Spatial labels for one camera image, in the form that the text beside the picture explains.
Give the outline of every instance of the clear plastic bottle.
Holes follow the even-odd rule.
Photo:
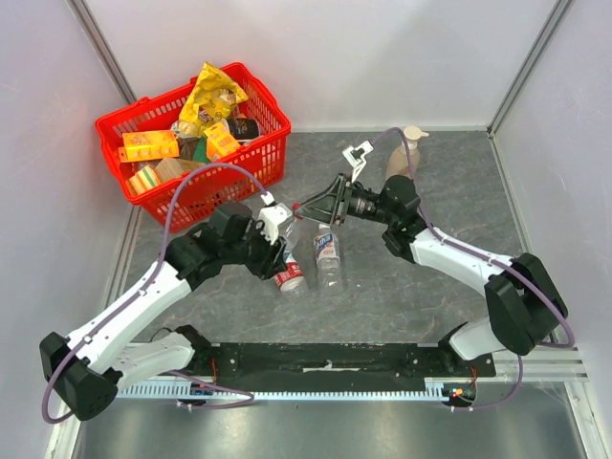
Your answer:
[[[344,290],[340,264],[338,236],[329,225],[318,225],[315,236],[315,257],[318,267],[318,285],[324,295],[339,294]]]
[[[279,228],[280,235],[285,238],[287,241],[287,246],[285,250],[292,251],[294,247],[297,245],[299,238],[301,237],[301,231],[299,230],[299,220],[295,217],[292,217],[291,222],[285,228]]]

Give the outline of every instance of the white wall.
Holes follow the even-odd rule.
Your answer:
[[[2,457],[38,458],[51,431],[38,343],[101,309],[124,230],[94,129],[122,100],[66,2],[2,8],[0,444]]]
[[[554,0],[88,0],[138,97],[242,61],[297,129],[484,126]]]
[[[612,426],[612,3],[574,2],[498,142]]]

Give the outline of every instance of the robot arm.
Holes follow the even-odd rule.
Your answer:
[[[360,152],[361,157],[354,149],[344,152],[345,157],[352,158],[353,178],[368,149]],[[440,240],[418,214],[420,202],[414,183],[407,177],[392,176],[382,191],[375,193],[339,174],[325,191],[297,205],[295,215],[330,225],[341,225],[347,215],[385,224],[382,240],[393,255],[446,273],[486,298],[488,317],[460,325],[440,342],[448,349],[448,366],[504,349],[527,355],[558,322],[536,295],[492,261],[512,266],[526,276],[567,317],[565,304],[541,261],[529,253],[510,258],[483,251],[437,230]],[[485,255],[488,261],[456,249],[450,241]]]
[[[85,421],[98,415],[120,390],[169,370],[187,366],[194,354],[210,343],[190,325],[178,327],[164,339],[137,347],[127,344],[155,317],[179,299],[214,277],[225,265],[242,264],[261,279],[287,269],[283,261],[285,241],[279,227],[291,212],[274,202],[263,208],[259,219],[238,203],[218,207],[208,222],[173,239],[166,249],[154,282],[144,288],[158,261],[131,289],[99,316],[62,337],[50,333],[40,343],[47,380],[78,343],[87,343],[59,376],[55,391]],[[100,332],[92,329],[116,311],[134,293],[140,296]]]

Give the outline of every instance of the plastic bottle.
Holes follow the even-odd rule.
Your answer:
[[[324,295],[339,294],[344,290],[340,270],[340,252],[338,236],[329,225],[318,225],[315,236],[315,257],[318,267],[318,283]]]
[[[291,292],[293,295],[302,295],[308,291],[308,287],[304,280],[304,274],[292,254],[292,250],[299,240],[297,219],[294,219],[287,229],[283,231],[282,236],[287,241],[287,246],[283,253],[283,258],[287,264],[287,271],[275,275],[273,278],[274,282],[283,293]]]
[[[429,137],[427,132],[423,132],[417,126],[408,126],[404,129],[404,135],[408,140],[408,148],[410,149],[410,159],[412,160],[412,166],[414,170],[417,170],[419,162],[421,161],[421,152],[419,151],[419,139],[421,137]],[[410,167],[408,167],[408,158],[405,155],[404,143],[402,142],[389,158],[389,164],[384,174],[384,179],[388,180],[392,175],[404,175],[410,177]]]

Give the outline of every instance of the gray floor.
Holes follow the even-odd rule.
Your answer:
[[[366,134],[293,134],[278,201],[302,200],[347,170],[341,149]],[[362,174],[383,184],[397,145],[378,146]],[[422,142],[422,198],[436,225],[476,246],[520,252],[506,196],[484,133],[437,132]],[[298,171],[308,171],[301,175]],[[256,199],[249,203],[259,208]],[[306,225],[295,250],[315,286],[312,237]],[[315,289],[290,301],[272,282],[242,267],[226,268],[170,308],[139,336],[191,323],[214,341],[436,341],[485,314],[482,298],[433,270],[392,257],[383,227],[351,221],[340,228],[348,288],[334,299]],[[145,216],[128,285],[157,256],[161,227]],[[478,403],[499,400],[508,384],[480,383]],[[438,403],[258,403],[188,413],[171,402],[116,400],[84,424],[73,459],[107,458],[584,458],[562,385],[524,384],[511,403],[450,414]]]
[[[330,185],[348,164],[341,150],[371,138],[367,133],[303,133],[288,140],[284,180],[271,192],[292,204]],[[380,190],[391,151],[377,144],[360,180]],[[503,186],[484,132],[435,132],[421,141],[421,197],[434,223],[483,249],[517,254],[520,245]],[[259,199],[247,203],[259,209]],[[457,324],[486,314],[483,299],[429,268],[393,257],[384,227],[357,220],[338,229],[347,289],[321,298],[313,251],[316,225],[303,225],[295,257],[311,292],[298,300],[281,294],[244,267],[226,267],[194,294],[154,320],[139,336],[149,340],[163,326],[191,323],[214,341],[419,341],[435,342]],[[159,253],[162,227],[144,215],[127,279],[131,285]]]
[[[482,402],[502,396],[479,384]],[[193,412],[116,400],[80,432],[73,459],[586,459],[560,386],[450,414],[441,404],[259,403]]]

